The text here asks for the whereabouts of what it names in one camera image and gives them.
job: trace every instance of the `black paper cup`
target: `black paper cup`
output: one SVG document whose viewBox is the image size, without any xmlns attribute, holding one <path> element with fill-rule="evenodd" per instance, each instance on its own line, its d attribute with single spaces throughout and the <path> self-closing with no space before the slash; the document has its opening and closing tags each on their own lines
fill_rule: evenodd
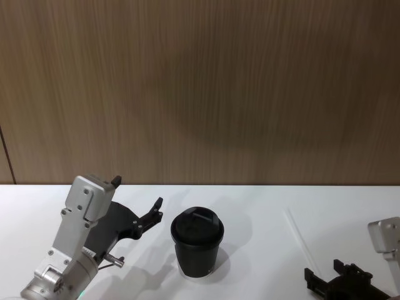
<svg viewBox="0 0 400 300">
<path fill-rule="evenodd" d="M 224 225 L 212 210 L 192 207 L 171 224 L 177 261 L 184 275 L 200 278 L 210 274 L 217 259 Z"/>
</svg>

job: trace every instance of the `white tabletop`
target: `white tabletop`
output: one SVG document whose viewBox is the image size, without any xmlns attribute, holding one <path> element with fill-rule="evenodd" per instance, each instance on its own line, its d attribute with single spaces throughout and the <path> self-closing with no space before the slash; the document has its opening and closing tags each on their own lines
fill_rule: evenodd
<svg viewBox="0 0 400 300">
<path fill-rule="evenodd" d="M 69 186 L 0 186 L 0 299 L 17 296 L 53 243 Z M 121 186 L 114 201 L 138 216 L 164 198 L 160 224 L 112 251 L 122 269 L 101 270 L 83 300 L 314 299 L 304 268 L 328 281 L 333 259 L 356 263 L 390 295 L 388 264 L 374 252 L 367 224 L 400 214 L 400 187 Z M 184 279 L 171 221 L 204 206 L 224 223 L 217 269 L 198 282 Z"/>
</svg>

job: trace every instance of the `metal bracket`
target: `metal bracket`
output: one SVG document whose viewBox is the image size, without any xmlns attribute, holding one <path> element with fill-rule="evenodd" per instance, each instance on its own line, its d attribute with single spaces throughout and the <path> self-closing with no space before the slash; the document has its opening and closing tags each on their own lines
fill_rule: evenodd
<svg viewBox="0 0 400 300">
<path fill-rule="evenodd" d="M 119 176 L 112 183 L 92 175 L 75 178 L 52 248 L 34 272 L 49 290 L 56 291 L 63 285 L 63 275 L 81 255 L 90 230 L 106 215 L 120 183 Z"/>
<path fill-rule="evenodd" d="M 397 291 L 400 293 L 400 217 L 391 217 L 368 224 L 368 231 L 377 253 L 389 263 Z"/>
</svg>

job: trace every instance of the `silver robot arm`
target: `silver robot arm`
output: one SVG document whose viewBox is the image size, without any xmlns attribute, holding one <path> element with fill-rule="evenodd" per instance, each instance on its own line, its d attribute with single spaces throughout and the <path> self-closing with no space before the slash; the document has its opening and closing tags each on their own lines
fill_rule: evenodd
<svg viewBox="0 0 400 300">
<path fill-rule="evenodd" d="M 400 293 L 400 217 L 391 217 L 368 224 L 374 249 L 389 263 L 397 291 Z"/>
<path fill-rule="evenodd" d="M 77 299 L 99 271 L 103 260 L 122 267 L 109 252 L 123 238 L 139 239 L 161 221 L 159 198 L 145 216 L 139 218 L 128 208 L 112 202 L 121 177 L 111 183 L 95 176 L 78 176 L 69 191 L 62 222 L 52 247 L 22 290 L 27 300 Z"/>
</svg>

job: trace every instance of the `wooden wall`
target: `wooden wall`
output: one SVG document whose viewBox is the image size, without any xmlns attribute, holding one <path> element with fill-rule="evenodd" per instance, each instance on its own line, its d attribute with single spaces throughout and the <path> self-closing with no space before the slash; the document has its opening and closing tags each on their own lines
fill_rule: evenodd
<svg viewBox="0 0 400 300">
<path fill-rule="evenodd" d="M 18 183 L 400 184 L 400 2 L 0 2 Z"/>
</svg>

